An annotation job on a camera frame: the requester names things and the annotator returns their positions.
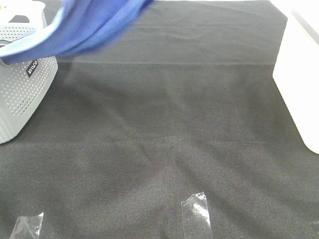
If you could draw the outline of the blue microfibre towel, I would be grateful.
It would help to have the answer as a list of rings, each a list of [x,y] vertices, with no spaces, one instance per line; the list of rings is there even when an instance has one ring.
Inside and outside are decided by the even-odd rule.
[[[0,49],[9,65],[51,56],[71,57],[113,43],[150,0],[65,0],[53,22]]]

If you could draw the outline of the black table cloth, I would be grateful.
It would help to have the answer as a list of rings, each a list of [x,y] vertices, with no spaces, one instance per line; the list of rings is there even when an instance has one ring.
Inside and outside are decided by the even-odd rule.
[[[216,239],[312,239],[319,157],[272,72],[286,17],[269,1],[156,1],[120,41],[58,58],[0,147],[0,236],[44,214],[42,239],[181,239],[204,192]]]

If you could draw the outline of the clear tape strip centre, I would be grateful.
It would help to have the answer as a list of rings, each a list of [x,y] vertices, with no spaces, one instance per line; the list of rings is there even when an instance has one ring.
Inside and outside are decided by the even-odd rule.
[[[181,202],[185,239],[212,239],[210,215],[204,192],[192,194]]]

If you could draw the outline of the clear tape strip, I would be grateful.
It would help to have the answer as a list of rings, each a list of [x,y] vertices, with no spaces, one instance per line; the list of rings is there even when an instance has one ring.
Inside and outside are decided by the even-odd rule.
[[[192,194],[181,202],[185,239],[212,239],[210,215],[204,192]]]
[[[9,239],[39,239],[44,212],[36,216],[17,218]]]

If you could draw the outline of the grey perforated plastic basket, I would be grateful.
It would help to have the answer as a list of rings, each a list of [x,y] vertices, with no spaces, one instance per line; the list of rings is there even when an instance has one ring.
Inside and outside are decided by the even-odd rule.
[[[47,26],[45,3],[33,0],[0,2],[0,48],[4,50]],[[15,138],[33,115],[58,70],[55,57],[17,64],[0,63],[0,142]]]

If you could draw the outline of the white plastic basket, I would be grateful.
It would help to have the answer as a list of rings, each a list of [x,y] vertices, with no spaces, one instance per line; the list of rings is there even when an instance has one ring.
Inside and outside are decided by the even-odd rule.
[[[273,79],[305,146],[319,152],[319,2],[294,0]]]

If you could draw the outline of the clear tape strip left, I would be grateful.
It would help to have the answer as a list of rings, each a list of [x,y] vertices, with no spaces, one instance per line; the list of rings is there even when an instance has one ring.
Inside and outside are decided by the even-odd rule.
[[[17,218],[9,239],[39,239],[44,212],[36,216]]]

